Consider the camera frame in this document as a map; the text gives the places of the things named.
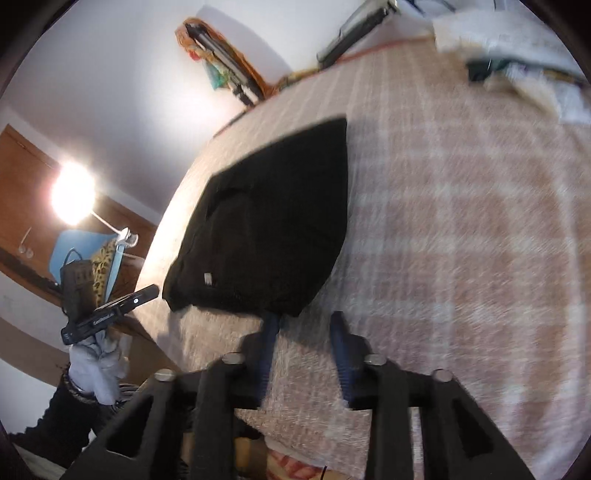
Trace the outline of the left forearm dark sleeve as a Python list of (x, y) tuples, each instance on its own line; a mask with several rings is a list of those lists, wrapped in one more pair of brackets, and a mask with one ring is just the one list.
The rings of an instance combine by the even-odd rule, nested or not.
[(8, 437), (27, 452), (68, 469), (88, 446), (90, 432), (97, 435), (122, 406), (121, 401), (99, 404), (93, 395), (77, 389), (64, 371), (36, 425)]

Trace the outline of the left hand white glove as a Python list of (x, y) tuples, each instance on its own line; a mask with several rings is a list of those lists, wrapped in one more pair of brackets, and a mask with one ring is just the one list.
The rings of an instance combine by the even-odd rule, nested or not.
[(79, 393), (112, 406), (128, 373), (127, 351), (125, 334), (111, 328), (99, 331), (69, 347), (69, 380)]

